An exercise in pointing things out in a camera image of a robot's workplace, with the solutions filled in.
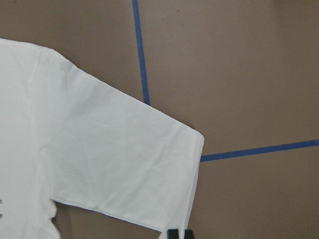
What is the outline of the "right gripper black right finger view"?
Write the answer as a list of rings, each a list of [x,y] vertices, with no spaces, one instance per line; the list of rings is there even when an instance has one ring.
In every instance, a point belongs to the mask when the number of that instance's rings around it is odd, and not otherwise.
[[[194,239],[193,230],[186,229],[186,230],[184,231],[184,239]]]

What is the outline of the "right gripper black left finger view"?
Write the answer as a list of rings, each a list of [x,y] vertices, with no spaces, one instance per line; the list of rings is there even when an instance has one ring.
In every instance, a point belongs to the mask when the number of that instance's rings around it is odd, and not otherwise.
[[[178,229],[169,229],[167,230],[167,239],[179,239]]]

